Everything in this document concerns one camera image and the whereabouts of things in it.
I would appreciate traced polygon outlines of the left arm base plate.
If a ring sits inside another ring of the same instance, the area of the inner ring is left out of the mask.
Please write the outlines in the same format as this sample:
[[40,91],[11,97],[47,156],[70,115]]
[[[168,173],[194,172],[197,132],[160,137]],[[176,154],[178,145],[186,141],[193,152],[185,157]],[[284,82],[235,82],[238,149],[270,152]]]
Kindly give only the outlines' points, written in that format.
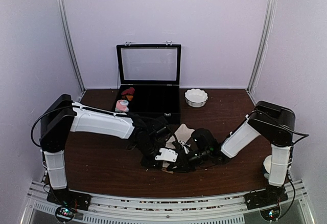
[[68,188],[54,190],[50,187],[50,192],[46,198],[48,202],[70,207],[72,209],[87,211],[91,201],[91,195],[69,190]]

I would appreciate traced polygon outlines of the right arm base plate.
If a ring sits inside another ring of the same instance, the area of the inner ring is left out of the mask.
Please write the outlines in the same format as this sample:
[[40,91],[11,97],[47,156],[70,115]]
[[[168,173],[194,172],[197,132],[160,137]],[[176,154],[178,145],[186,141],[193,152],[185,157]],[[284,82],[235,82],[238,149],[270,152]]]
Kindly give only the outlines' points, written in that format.
[[270,205],[277,205],[282,201],[288,200],[285,187],[268,186],[264,190],[250,191],[244,195],[248,210],[262,208]]

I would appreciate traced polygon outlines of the pink mint patterned sock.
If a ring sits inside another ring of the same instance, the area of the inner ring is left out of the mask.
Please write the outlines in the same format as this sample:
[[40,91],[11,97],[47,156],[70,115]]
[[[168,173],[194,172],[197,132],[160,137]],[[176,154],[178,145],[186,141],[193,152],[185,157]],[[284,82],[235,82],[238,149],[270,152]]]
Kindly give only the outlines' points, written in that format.
[[115,105],[115,111],[117,112],[128,112],[129,101],[125,99],[118,100]]

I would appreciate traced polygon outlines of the beige brown cuffed sock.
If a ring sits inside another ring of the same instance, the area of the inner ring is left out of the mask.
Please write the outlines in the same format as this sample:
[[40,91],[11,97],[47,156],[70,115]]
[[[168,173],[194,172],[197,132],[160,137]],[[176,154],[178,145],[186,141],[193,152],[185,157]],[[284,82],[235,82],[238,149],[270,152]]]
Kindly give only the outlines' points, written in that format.
[[177,168],[175,163],[163,161],[161,171],[173,174],[174,170]]

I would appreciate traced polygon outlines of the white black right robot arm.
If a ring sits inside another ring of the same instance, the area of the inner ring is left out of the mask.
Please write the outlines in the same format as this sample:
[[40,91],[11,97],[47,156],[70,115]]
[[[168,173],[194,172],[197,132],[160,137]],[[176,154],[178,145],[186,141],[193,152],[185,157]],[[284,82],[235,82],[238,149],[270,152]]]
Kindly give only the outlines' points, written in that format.
[[245,120],[226,139],[219,143],[212,133],[205,128],[196,129],[191,138],[197,150],[186,153],[179,149],[177,161],[168,169],[173,172],[191,172],[207,160],[214,164],[226,164],[243,148],[258,137],[265,138],[271,145],[271,160],[268,183],[271,185],[262,193],[266,204],[273,204],[282,195],[287,172],[291,166],[292,151],[295,145],[293,136],[306,138],[306,133],[296,132],[296,115],[289,108],[259,101],[254,110],[246,115]]

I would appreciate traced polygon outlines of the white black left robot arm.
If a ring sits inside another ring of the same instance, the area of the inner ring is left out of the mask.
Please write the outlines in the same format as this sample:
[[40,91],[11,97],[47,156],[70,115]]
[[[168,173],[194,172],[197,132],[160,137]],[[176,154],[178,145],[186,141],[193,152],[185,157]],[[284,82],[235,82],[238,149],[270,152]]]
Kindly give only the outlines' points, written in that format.
[[156,141],[161,129],[168,131],[165,120],[87,106],[63,94],[36,119],[30,136],[43,152],[54,198],[68,206],[74,198],[67,190],[64,152],[71,136],[85,135],[89,141],[99,137],[127,140],[133,142],[152,165],[163,161],[174,163],[177,153]]

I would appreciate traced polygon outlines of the beige striped sock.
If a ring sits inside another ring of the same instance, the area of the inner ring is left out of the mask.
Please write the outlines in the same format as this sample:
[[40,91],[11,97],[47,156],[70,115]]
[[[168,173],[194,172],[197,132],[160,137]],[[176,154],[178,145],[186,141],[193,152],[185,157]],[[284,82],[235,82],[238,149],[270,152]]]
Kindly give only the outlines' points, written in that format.
[[[195,130],[192,128],[188,128],[184,123],[181,124],[178,129],[175,131],[175,136],[177,138],[177,141],[180,145],[187,144],[188,140],[191,138],[192,133]],[[174,149],[175,146],[173,145],[173,142],[176,141],[174,136],[171,136],[166,141],[166,147],[170,149]]]

